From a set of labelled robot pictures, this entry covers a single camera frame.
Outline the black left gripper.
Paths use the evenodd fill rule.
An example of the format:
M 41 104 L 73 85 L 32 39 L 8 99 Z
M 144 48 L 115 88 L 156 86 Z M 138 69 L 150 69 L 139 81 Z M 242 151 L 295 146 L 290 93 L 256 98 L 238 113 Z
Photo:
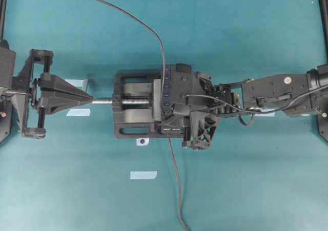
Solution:
M 49 72 L 52 59 L 52 51 L 32 49 L 29 51 L 29 57 L 25 60 L 22 70 L 13 77 L 11 103 L 18 116 L 18 131 L 23 137 L 34 139 L 45 138 L 45 114 L 52 115 L 62 110 L 89 104 L 94 99 L 91 95 L 69 84 L 64 79 L 50 73 L 42 73 L 40 76 L 40 89 L 42 91 L 58 91 L 83 98 L 41 98 L 40 107 L 45 109 L 45 111 L 42 110 L 38 113 L 38 125 L 36 128 L 27 127 L 29 105 L 31 104 L 35 108 L 37 104 L 38 80 L 33 79 L 34 65 L 42 65 L 44 66 L 44 72 Z

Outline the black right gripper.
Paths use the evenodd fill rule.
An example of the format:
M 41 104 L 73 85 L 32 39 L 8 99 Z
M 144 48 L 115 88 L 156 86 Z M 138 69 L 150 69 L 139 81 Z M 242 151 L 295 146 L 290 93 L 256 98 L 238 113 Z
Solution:
M 177 64 L 173 72 L 173 102 L 190 106 L 189 116 L 174 116 L 184 129 L 182 146 L 194 150 L 209 149 L 220 117 L 236 113 L 241 106 L 231 85 L 215 85 L 212 76 L 193 72 L 186 64 Z

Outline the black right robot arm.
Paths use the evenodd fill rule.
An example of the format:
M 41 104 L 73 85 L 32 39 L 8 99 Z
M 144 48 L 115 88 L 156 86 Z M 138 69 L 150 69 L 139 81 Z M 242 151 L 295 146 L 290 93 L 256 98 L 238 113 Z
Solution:
M 282 111 L 289 117 L 315 115 L 319 134 L 327 139 L 327 65 L 305 74 L 277 74 L 235 83 L 213 84 L 201 72 L 172 72 L 172 112 L 181 120 L 185 148 L 211 146 L 223 118 L 237 117 L 247 127 L 256 115 Z

